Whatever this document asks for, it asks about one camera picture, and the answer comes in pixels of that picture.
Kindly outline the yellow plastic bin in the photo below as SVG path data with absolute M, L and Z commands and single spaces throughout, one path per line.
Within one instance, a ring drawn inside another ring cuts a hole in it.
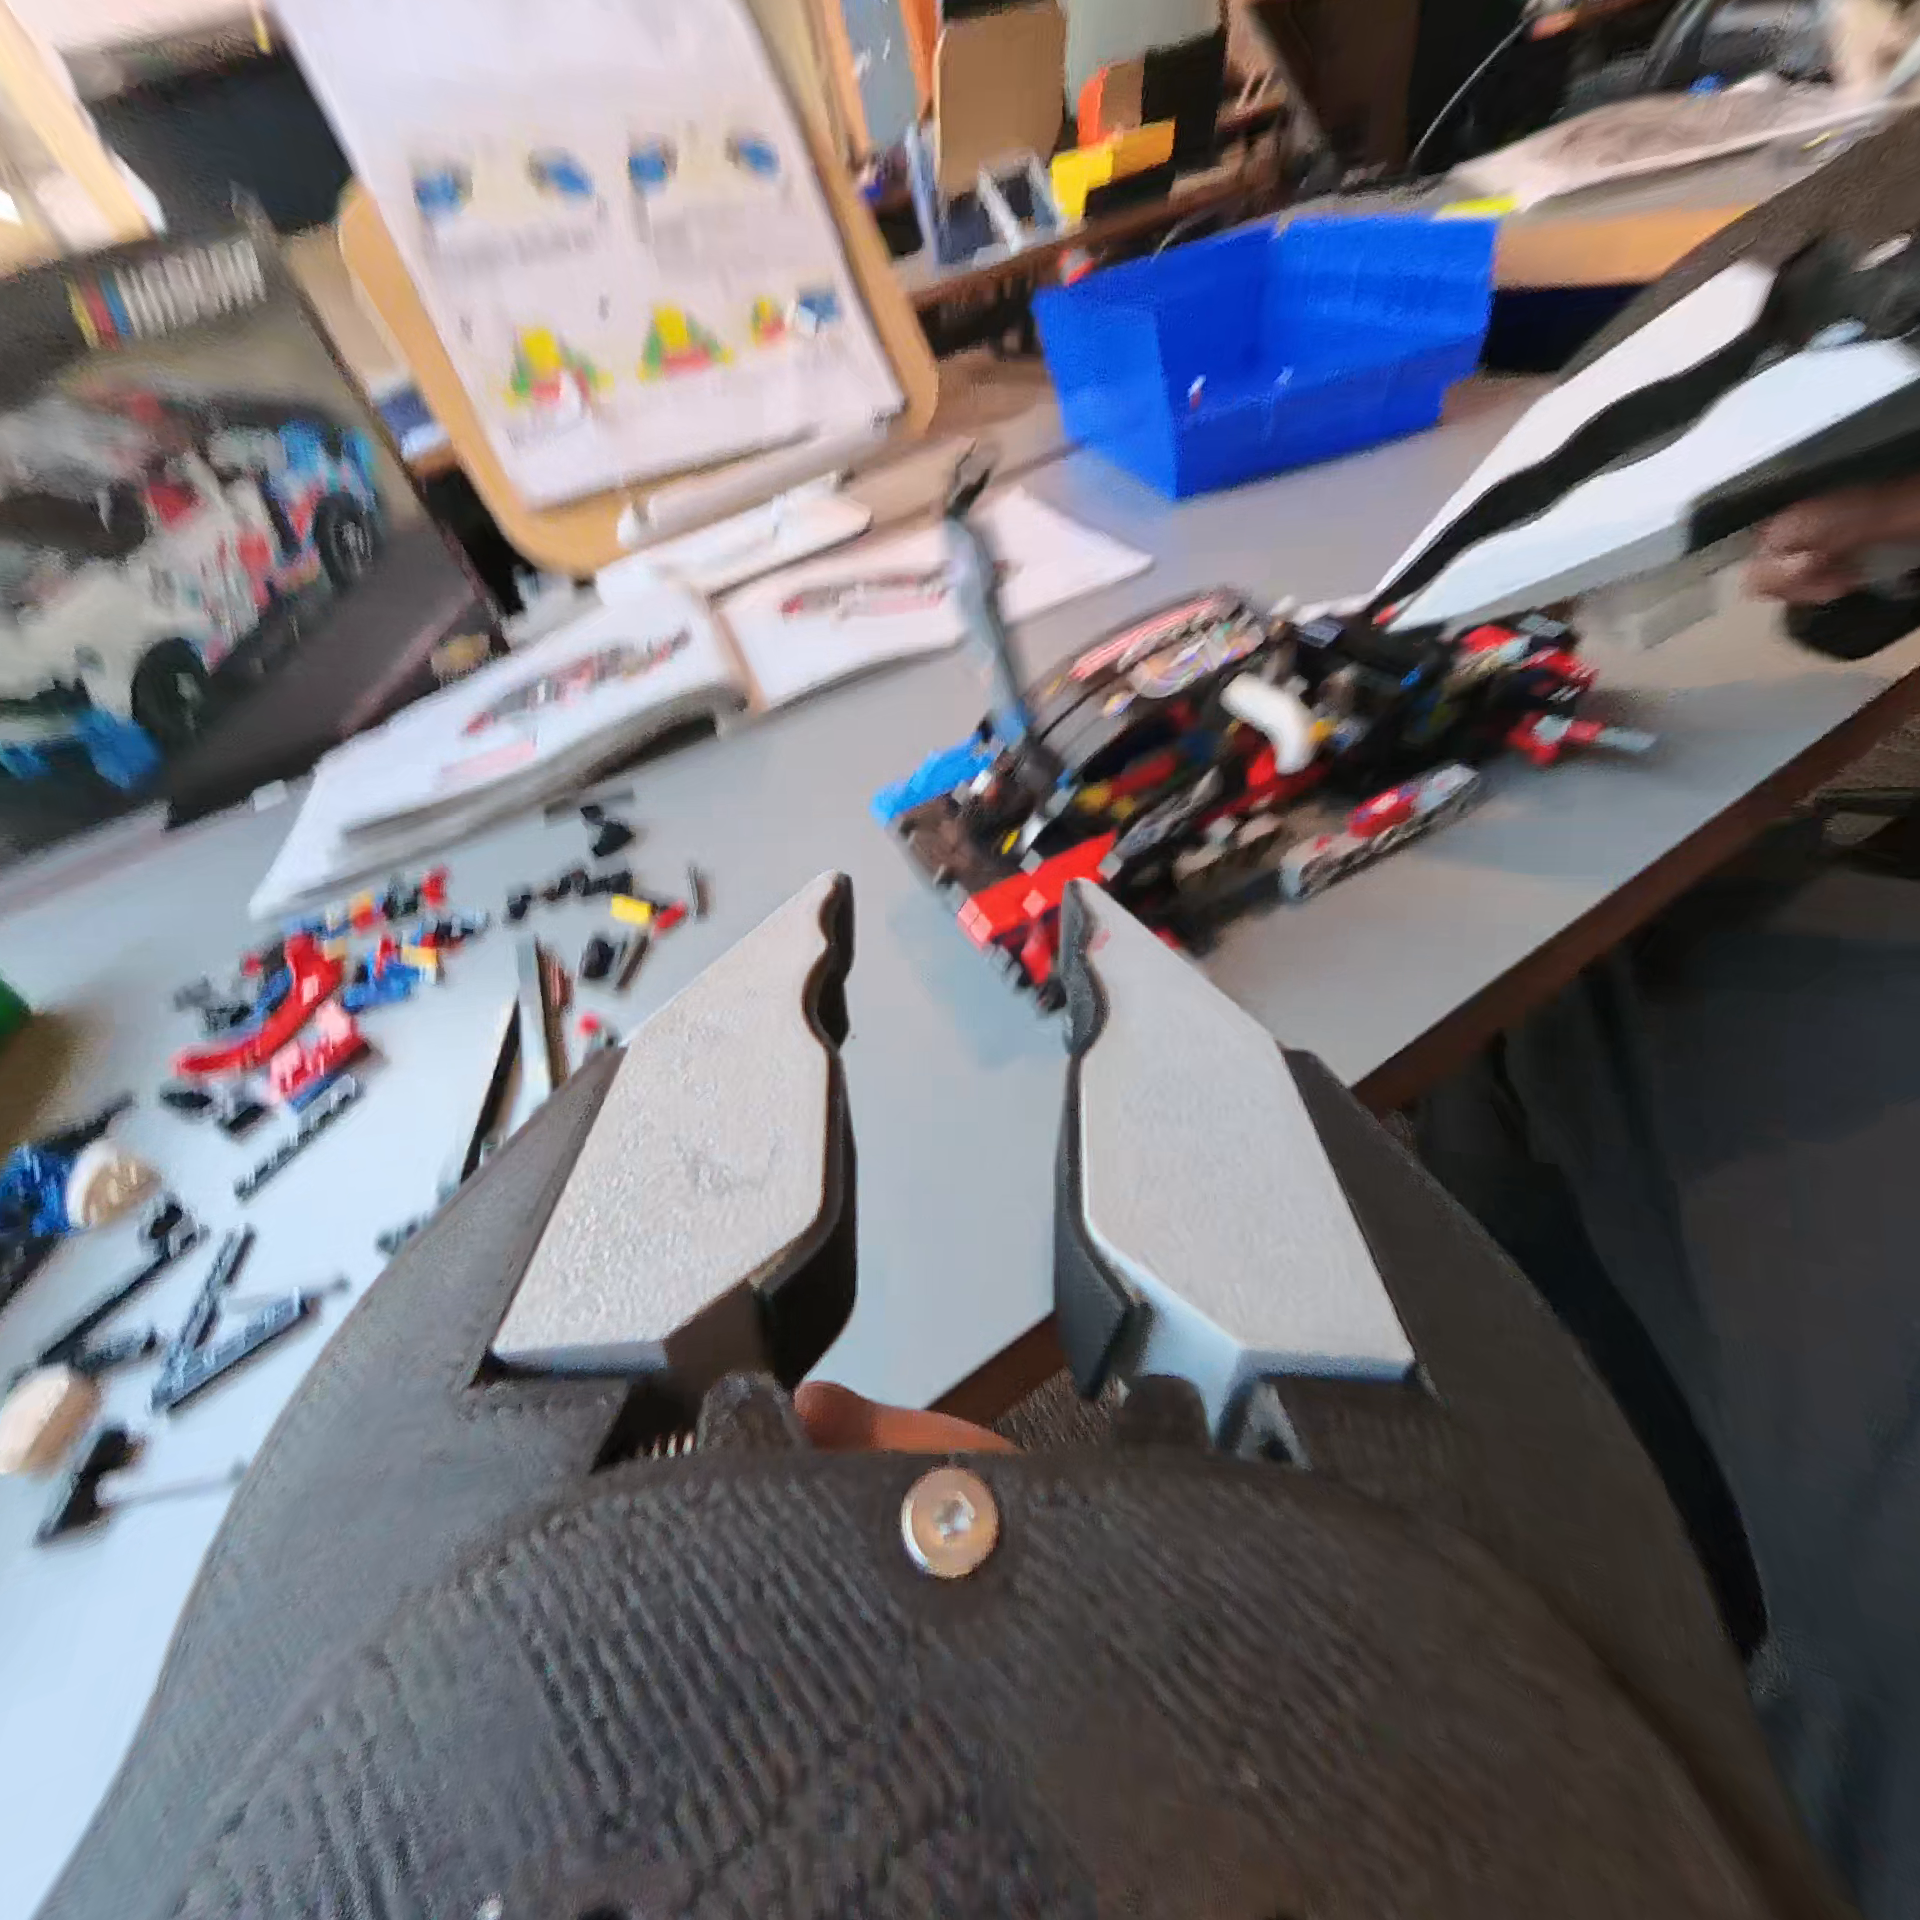
M 1174 177 L 1174 117 L 1103 135 L 1091 147 L 1061 147 L 1047 161 L 1051 198 L 1067 226 L 1078 226 L 1129 196 L 1153 196 Z

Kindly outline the pile of loose brick pieces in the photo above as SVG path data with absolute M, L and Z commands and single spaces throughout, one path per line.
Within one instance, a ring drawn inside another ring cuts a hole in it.
M 492 882 L 475 853 L 376 879 L 370 903 L 230 930 L 208 879 L 171 922 L 64 922 L 14 959 L 74 992 L 3 1004 L 3 1567 L 98 1531 L 116 1496 L 54 1524 L 116 1429 L 109 1485 L 190 1500 L 255 1457 L 266 1390 L 290 1402 L 347 1305 L 456 1186 L 544 937 L 562 1064 L 666 1004 L 684 966 L 640 937 L 707 930 L 704 873 L 661 868 L 661 913 L 614 879 Z

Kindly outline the person's right hand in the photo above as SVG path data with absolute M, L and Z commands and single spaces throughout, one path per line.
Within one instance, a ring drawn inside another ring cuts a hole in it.
M 1860 593 L 1871 559 L 1920 546 L 1920 479 L 1812 496 L 1763 521 L 1742 586 L 1781 607 Z

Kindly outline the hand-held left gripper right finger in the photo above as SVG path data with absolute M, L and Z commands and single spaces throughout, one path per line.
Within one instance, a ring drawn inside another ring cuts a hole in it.
M 1416 1342 L 1283 1046 L 1100 882 L 1061 897 L 1055 1335 L 1095 1402 L 1182 1378 L 1215 1445 L 1282 1378 L 1411 1385 Z

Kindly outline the instruction booklet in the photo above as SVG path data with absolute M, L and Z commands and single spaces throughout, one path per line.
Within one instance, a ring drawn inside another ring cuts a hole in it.
M 969 633 L 955 546 L 943 516 L 720 598 L 661 568 L 640 583 L 609 572 L 558 632 L 332 749 L 248 918 L 286 922 L 343 897 L 691 721 L 728 730 L 955 648 Z

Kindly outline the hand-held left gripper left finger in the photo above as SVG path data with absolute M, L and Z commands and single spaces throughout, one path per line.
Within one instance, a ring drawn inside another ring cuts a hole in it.
M 856 1307 L 850 873 L 815 873 L 627 1040 L 492 1361 L 796 1385 Z

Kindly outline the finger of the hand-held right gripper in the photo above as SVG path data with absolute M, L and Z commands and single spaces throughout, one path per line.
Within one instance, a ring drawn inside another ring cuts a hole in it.
M 1793 353 L 1722 398 L 1687 435 L 1448 564 L 1406 607 L 1406 632 L 1544 609 L 1669 572 L 1797 502 L 1912 470 L 1915 423 L 1912 343 Z
M 1406 609 L 1464 552 L 1694 423 L 1771 343 L 1775 282 L 1781 269 L 1734 262 L 1540 398 L 1375 583 L 1366 609 Z

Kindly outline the toy brick car model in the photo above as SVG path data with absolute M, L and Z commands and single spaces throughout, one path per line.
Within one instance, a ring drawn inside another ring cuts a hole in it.
M 1061 897 L 1100 882 L 1174 950 L 1283 903 L 1282 861 L 1440 765 L 1651 752 L 1589 710 L 1594 666 L 1546 609 L 1465 632 L 1255 609 L 1200 593 L 1109 632 L 1003 697 L 959 743 L 873 793 L 873 819 L 959 937 L 1038 1008 Z

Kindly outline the wooden document stand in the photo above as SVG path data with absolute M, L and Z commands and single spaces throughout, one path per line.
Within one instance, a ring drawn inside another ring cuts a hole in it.
M 873 343 L 900 381 L 900 404 L 873 423 L 836 423 L 786 449 L 755 449 L 729 461 L 684 469 L 661 480 L 620 480 L 614 490 L 573 496 L 542 509 L 512 487 L 501 459 L 492 454 L 382 209 L 371 205 L 371 196 L 362 196 L 358 183 L 347 183 L 338 198 L 334 232 L 343 270 L 358 307 L 371 315 L 371 330 L 398 349 L 430 414 L 444 423 L 444 469 L 470 479 L 495 536 L 544 572 L 595 578 L 627 552 L 755 509 L 778 490 L 792 490 L 825 470 L 892 461 L 922 449 L 931 435 L 931 414 L 943 404 L 943 365 L 841 153 L 841 94 L 850 91 L 850 61 L 848 35 L 825 25 L 836 5 L 744 0 L 743 7 L 755 19 L 765 57 L 796 115 L 813 172 L 841 232 L 856 307 L 867 308 Z

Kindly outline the person's legs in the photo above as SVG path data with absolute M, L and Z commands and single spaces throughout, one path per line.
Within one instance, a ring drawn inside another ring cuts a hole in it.
M 1588 1348 L 1864 1915 L 1920 1908 L 1920 890 L 1793 819 L 1411 1134 Z

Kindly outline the printed instruction sheet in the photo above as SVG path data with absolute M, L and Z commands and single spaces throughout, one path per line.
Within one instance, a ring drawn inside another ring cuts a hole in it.
M 744 5 L 271 16 L 529 505 L 901 408 Z

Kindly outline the toy car set box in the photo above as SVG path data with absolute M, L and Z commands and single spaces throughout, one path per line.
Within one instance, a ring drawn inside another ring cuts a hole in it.
M 3 276 L 0 861 L 300 779 L 495 640 L 261 219 Z

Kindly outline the blue plastic bin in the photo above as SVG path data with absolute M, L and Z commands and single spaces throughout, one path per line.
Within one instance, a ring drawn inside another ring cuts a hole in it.
M 1034 319 L 1071 442 L 1182 502 L 1432 429 L 1497 254 L 1497 219 L 1275 219 L 1038 290 Z

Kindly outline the grey desk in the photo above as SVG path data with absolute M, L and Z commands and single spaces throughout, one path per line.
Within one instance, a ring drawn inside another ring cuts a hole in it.
M 1067 449 L 1038 365 L 974 365 L 969 388 L 967 370 L 952 370 L 926 459 L 850 480 L 873 525 L 911 525 L 969 441 L 1003 487 L 1024 480 L 1153 552 L 1135 583 L 1034 621 L 1024 672 L 1194 586 L 1262 601 L 1366 593 L 1540 389 L 1479 376 L 1418 441 L 1164 505 Z M 1734 829 L 1781 817 L 1915 710 L 1915 640 L 1877 664 L 1821 664 L 1754 601 L 1662 648 L 1594 658 L 1606 701 L 1660 730 L 1660 752 L 1503 765 L 1490 798 L 1422 845 L 1225 930 L 1209 974 L 1282 1040 L 1396 1108 L 1443 1069 L 1440 1040 L 1479 1040 L 1521 1017 L 1556 986 L 1553 959 L 1580 971 Z M 632 861 L 646 890 L 677 890 L 686 866 L 713 882 L 707 922 L 666 937 L 638 986 L 609 1004 L 615 1032 L 638 1032 L 813 873 L 850 873 L 862 1297 L 820 1373 L 892 1402 L 1003 1407 L 1055 1371 L 1027 1352 L 1051 1313 L 1061 1032 L 999 982 L 868 817 L 873 786 L 959 738 L 980 707 L 980 666 L 952 648 L 609 781 L 640 827 Z M 437 1200 L 515 992 L 523 930 L 492 925 L 437 992 L 386 1010 L 358 1108 L 239 1206 L 234 1180 L 284 1126 L 230 1143 L 153 1108 L 153 1088 L 190 1035 L 178 986 L 230 974 L 255 946 L 248 897 L 296 813 L 300 781 L 181 829 L 137 817 L 3 879 L 3 977 L 32 1004 L 32 1026 L 3 1050 L 3 1134 L 134 1094 L 116 1133 L 208 1224 L 208 1239 L 125 1323 L 178 1325 L 239 1218 L 260 1233 L 245 1297 L 332 1288 L 304 1325 L 171 1422 L 147 1416 L 153 1367 L 109 1373 L 107 1416 L 147 1440 L 107 1524 L 37 1547 L 48 1496 L 3 1478 L 3 1915 L 44 1903 L 100 1808 L 230 1507 L 230 1470 L 338 1352 L 347 1307 L 382 1275 L 376 1233 Z

